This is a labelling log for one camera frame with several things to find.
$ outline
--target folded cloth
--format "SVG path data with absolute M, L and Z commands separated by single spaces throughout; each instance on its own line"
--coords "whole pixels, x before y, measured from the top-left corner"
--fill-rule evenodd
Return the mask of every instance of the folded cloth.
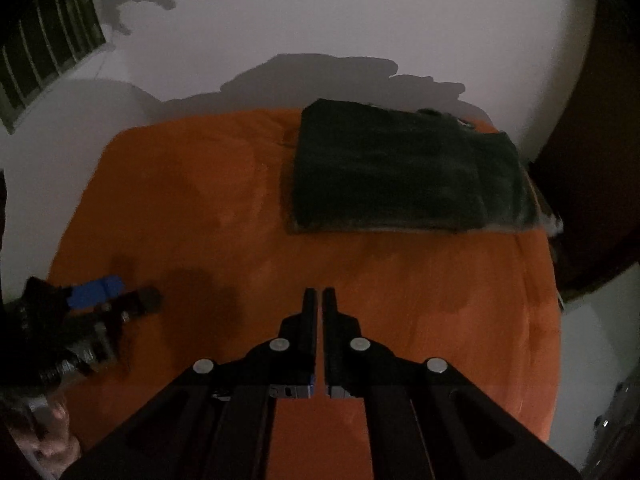
M 526 230 L 538 210 L 507 134 L 434 110 L 318 100 L 302 112 L 296 231 Z

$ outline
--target folded dark garment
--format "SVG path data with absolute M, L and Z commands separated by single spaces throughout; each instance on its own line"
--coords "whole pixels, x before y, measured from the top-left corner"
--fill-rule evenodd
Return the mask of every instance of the folded dark garment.
M 457 118 L 318 100 L 302 112 L 298 231 L 524 230 L 538 210 L 507 134 Z

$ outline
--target orange tablecloth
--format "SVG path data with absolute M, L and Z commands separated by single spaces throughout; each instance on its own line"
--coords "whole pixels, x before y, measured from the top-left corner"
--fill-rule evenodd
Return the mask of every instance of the orange tablecloth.
M 542 439 L 559 380 L 559 310 L 542 231 L 286 230 L 299 110 L 188 118 L 105 149 L 50 271 L 58 284 L 119 274 L 157 286 L 161 314 L 127 326 L 123 363 L 68 392 L 92 446 L 202 357 L 242 357 L 299 311 L 306 286 L 399 356 L 442 356 Z M 270 478 L 370 478 L 358 400 L 278 405 Z

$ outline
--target grey floor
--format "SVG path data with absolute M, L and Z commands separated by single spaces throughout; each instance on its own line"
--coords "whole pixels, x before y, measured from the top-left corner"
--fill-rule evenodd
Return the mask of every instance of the grey floor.
M 561 380 L 549 445 L 578 468 L 593 421 L 640 357 L 640 266 L 571 302 L 562 316 Z

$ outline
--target orange fabric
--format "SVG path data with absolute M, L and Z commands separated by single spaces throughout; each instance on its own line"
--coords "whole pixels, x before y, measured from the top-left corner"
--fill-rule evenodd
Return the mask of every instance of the orange fabric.
M 114 272 L 156 285 L 163 311 L 126 327 L 123 363 L 71 389 L 92 446 L 202 357 L 242 357 L 334 286 L 363 333 L 399 356 L 442 356 L 542 439 L 559 376 L 559 310 L 545 234 L 286 231 L 299 110 L 188 118 L 105 149 L 60 243 L 53 283 Z M 485 131 L 491 128 L 485 125 Z M 278 404 L 272 479 L 368 479 L 359 400 Z

